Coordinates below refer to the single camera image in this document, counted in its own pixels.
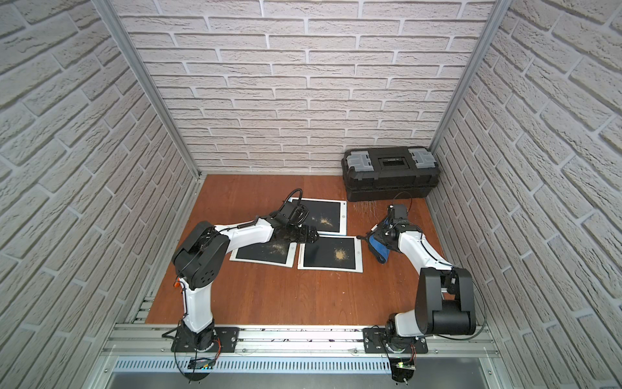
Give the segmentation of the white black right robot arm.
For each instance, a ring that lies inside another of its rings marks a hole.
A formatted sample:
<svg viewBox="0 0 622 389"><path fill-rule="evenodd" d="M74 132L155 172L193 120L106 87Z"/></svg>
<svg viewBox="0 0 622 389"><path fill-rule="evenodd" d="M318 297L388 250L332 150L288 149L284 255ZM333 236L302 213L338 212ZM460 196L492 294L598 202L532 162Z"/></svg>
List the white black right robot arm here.
<svg viewBox="0 0 622 389"><path fill-rule="evenodd" d="M388 216L369 238L377 259L405 255L417 271L415 307L390 316L386 342L393 350L411 348L425 336L473 336L476 302L473 278L450 264L431 246L423 231L409 220Z"/></svg>

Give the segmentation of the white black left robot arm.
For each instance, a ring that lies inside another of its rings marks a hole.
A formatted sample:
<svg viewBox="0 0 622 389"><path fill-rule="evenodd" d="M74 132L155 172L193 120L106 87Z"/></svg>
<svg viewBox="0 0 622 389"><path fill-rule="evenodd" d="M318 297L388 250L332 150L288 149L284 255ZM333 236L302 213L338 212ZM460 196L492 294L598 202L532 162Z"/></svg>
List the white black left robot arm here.
<svg viewBox="0 0 622 389"><path fill-rule="evenodd" d="M317 229L294 225L271 217L240 225L196 225L173 256L181 285L184 314L176 333L178 352L208 350L215 343L215 320L212 314L212 283L220 273L225 256L246 246L271 240L285 243L314 243Z"/></svg>

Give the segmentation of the blue microfiber cloth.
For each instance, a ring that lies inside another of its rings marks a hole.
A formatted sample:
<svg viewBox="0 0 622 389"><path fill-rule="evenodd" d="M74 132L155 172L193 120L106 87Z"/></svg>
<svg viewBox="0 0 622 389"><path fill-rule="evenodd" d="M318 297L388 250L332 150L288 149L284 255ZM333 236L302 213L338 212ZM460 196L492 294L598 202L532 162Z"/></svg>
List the blue microfiber cloth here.
<svg viewBox="0 0 622 389"><path fill-rule="evenodd" d="M385 264L391 252L397 252L398 246L395 240L395 231L390 222L382 221L375 225L364 238L368 248L380 264Z"/></svg>

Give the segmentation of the small white drawing tablet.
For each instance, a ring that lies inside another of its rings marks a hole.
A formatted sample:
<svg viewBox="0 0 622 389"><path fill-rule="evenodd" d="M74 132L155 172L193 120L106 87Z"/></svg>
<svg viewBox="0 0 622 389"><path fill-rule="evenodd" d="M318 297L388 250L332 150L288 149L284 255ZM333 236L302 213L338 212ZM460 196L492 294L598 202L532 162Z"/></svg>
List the small white drawing tablet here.
<svg viewBox="0 0 622 389"><path fill-rule="evenodd" d="M315 243L301 244L298 269L362 273L361 240L347 236L320 236Z"/></svg>

